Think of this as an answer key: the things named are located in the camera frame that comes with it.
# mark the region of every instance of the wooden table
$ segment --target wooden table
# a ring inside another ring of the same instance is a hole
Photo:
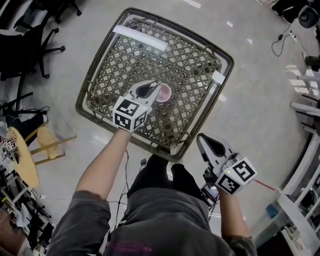
[[[39,178],[36,168],[36,164],[32,158],[32,155],[28,149],[28,146],[21,136],[21,134],[14,127],[9,127],[9,131],[14,131],[16,134],[15,144],[19,154],[19,163],[14,163],[14,170],[19,174],[21,179],[32,188],[38,186]]]

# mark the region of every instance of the human arm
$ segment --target human arm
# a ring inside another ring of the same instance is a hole
[[[110,229],[106,201],[131,133],[119,129],[84,171],[67,212],[55,229],[48,256],[96,254]]]
[[[236,256],[257,256],[256,247],[242,215],[239,201],[218,188],[221,213],[221,236]]]
[[[75,191],[88,191],[106,200],[114,184],[131,133],[118,129],[84,171]]]
[[[220,197],[222,237],[250,237],[237,197],[224,192],[220,188],[218,188],[218,191]]]

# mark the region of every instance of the power strip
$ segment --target power strip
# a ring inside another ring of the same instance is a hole
[[[289,31],[289,35],[295,42],[297,42],[296,35],[294,33],[292,33],[292,30]]]

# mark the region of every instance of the red laser line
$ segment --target red laser line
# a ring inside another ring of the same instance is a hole
[[[256,183],[259,183],[259,184],[262,185],[262,186],[265,186],[266,188],[268,188],[268,189],[270,189],[270,190],[272,190],[272,191],[276,191],[273,187],[270,187],[270,186],[268,186],[267,184],[264,184],[264,183],[262,183],[261,181],[259,181],[259,180],[257,180],[257,179],[254,179],[254,181],[255,181]]]

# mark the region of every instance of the pink cup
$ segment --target pink cup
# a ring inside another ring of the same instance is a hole
[[[161,84],[161,89],[159,91],[158,96],[156,97],[157,102],[166,102],[171,97],[171,89],[165,83]]]

